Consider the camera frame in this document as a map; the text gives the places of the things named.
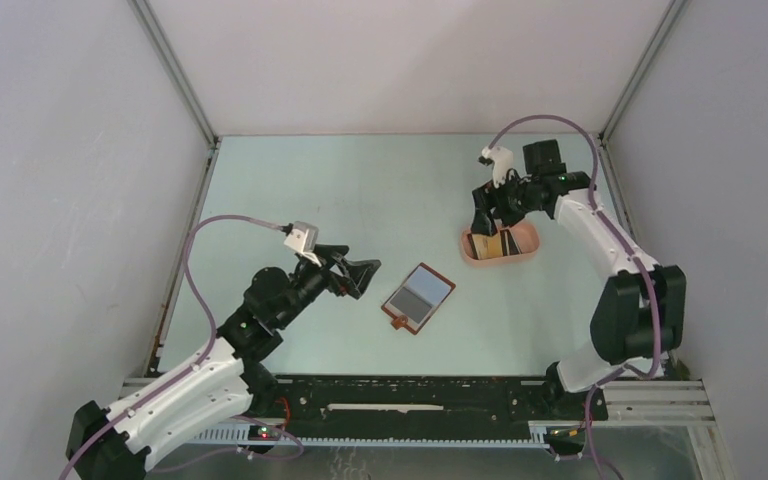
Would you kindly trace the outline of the pink plastic tray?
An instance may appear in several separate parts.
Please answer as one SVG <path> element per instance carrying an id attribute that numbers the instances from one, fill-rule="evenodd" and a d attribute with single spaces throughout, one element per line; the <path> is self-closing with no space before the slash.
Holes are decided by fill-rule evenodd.
<path id="1" fill-rule="evenodd" d="M 464 230 L 460 237 L 463 260 L 472 267 L 496 267 L 531 259 L 541 240 L 535 226 L 526 221 L 511 227 L 500 227 L 493 236 Z"/>

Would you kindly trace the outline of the brown leather card holder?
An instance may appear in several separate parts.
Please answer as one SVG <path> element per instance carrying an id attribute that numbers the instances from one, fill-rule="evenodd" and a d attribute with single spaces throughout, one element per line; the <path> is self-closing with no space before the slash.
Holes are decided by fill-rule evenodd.
<path id="1" fill-rule="evenodd" d="M 381 310 L 394 330 L 418 335 L 455 289 L 453 281 L 421 262 L 383 302 Z"/>

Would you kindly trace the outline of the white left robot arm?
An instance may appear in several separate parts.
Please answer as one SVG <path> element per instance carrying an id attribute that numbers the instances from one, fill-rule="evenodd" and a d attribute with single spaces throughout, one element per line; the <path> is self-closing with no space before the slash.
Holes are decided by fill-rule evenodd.
<path id="1" fill-rule="evenodd" d="M 227 418 L 264 416 L 279 397 L 264 360 L 282 330 L 322 293 L 359 299 L 381 263 L 351 261 L 345 245 L 317 245 L 287 273 L 266 267 L 242 304 L 183 363 L 107 407 L 90 401 L 73 417 L 68 472 L 82 479 L 142 479 L 164 457 Z"/>

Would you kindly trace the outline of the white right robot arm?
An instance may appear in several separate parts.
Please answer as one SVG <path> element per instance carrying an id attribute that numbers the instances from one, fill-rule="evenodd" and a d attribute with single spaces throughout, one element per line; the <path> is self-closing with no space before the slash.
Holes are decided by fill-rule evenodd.
<path id="1" fill-rule="evenodd" d="M 524 146 L 525 175 L 513 166 L 514 154 L 486 146 L 479 163 L 491 178 L 472 192 L 470 231 L 495 235 L 529 213 L 543 212 L 581 242 L 603 280 L 589 322 L 589 340 L 551 365 L 541 392 L 545 411 L 566 418 L 582 403 L 581 392 L 599 388 L 625 372 L 657 376 L 663 353 L 682 340 L 686 276 L 647 254 L 605 209 L 592 176 L 570 172 L 555 140 Z"/>

